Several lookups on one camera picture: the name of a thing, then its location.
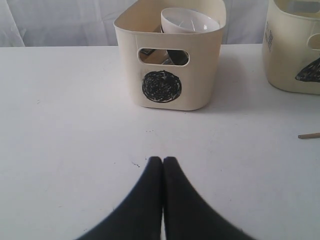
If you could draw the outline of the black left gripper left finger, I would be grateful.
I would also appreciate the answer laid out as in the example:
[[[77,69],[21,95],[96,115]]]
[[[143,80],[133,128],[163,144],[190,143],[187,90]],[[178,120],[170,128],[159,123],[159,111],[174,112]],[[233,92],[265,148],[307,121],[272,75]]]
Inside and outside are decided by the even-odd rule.
[[[163,215],[163,162],[152,156],[120,205],[81,240],[159,240]]]

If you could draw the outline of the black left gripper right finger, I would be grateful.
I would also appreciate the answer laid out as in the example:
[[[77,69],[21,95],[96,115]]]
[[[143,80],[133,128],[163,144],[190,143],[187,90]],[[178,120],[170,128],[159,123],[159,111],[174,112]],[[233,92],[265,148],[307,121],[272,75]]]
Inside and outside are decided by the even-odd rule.
[[[245,240],[198,194],[175,157],[163,160],[164,225],[168,240]]]

